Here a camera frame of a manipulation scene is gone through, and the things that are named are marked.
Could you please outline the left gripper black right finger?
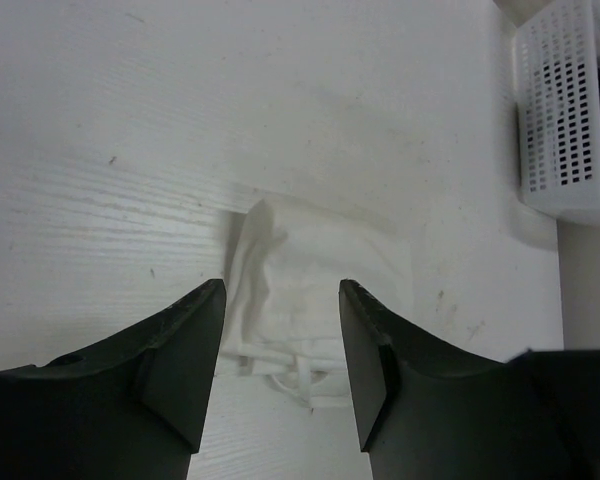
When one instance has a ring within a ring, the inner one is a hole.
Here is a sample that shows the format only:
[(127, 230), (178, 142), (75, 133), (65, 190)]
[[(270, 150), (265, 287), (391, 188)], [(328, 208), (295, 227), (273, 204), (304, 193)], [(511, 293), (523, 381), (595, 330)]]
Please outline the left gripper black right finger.
[(340, 320), (360, 447), (376, 479), (526, 479), (524, 381), (395, 314), (358, 282)]

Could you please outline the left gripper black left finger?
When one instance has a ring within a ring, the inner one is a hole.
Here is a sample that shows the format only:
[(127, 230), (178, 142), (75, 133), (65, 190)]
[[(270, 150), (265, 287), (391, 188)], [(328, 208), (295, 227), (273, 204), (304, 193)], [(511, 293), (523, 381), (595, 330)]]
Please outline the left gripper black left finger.
[(0, 479), (185, 478), (225, 305), (211, 279), (104, 340), (0, 371)]

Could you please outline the white tank top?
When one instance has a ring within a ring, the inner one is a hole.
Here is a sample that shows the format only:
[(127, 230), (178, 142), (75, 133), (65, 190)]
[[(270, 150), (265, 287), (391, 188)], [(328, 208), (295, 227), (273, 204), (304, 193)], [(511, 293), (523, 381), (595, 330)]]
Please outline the white tank top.
[(413, 309), (410, 245), (391, 229), (283, 197), (246, 215), (227, 284), (221, 352), (310, 408), (351, 403), (339, 284)]

